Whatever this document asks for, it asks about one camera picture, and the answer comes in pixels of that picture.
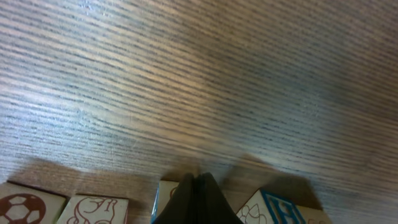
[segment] red soccer ball drawing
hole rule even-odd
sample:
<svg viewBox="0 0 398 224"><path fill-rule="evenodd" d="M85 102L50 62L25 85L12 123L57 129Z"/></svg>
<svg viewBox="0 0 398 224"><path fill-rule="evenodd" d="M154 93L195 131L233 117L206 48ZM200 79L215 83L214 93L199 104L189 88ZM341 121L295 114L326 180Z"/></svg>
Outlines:
<svg viewBox="0 0 398 224"><path fill-rule="evenodd" d="M31 194L14 194L0 199L0 223L39 224L45 215L41 198Z"/></svg>

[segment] block face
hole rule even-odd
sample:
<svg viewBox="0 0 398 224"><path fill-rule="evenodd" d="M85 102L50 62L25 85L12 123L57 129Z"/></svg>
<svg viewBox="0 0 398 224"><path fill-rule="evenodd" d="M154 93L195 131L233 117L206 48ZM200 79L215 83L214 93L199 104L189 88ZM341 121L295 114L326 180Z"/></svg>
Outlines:
<svg viewBox="0 0 398 224"><path fill-rule="evenodd" d="M65 198L10 183L0 185L0 223L55 223Z"/></svg>
<svg viewBox="0 0 398 224"><path fill-rule="evenodd" d="M258 190L236 214L244 224L270 224L272 217Z"/></svg>
<svg viewBox="0 0 398 224"><path fill-rule="evenodd" d="M172 198L172 195L175 189L177 189L177 187L178 187L178 182L164 181L164 180L161 180L159 182L159 188L158 188L159 194L157 194L157 203L154 205L157 207L155 217L158 217L159 214L162 213L163 209L166 207L170 198Z"/></svg>
<svg viewBox="0 0 398 224"><path fill-rule="evenodd" d="M124 224L128 204L127 199L75 195L69 200L57 224Z"/></svg>
<svg viewBox="0 0 398 224"><path fill-rule="evenodd" d="M328 215L321 211L307 207L297 206L307 224L332 224Z"/></svg>
<svg viewBox="0 0 398 224"><path fill-rule="evenodd" d="M261 190L262 197L275 224L305 224L303 216L293 202Z"/></svg>

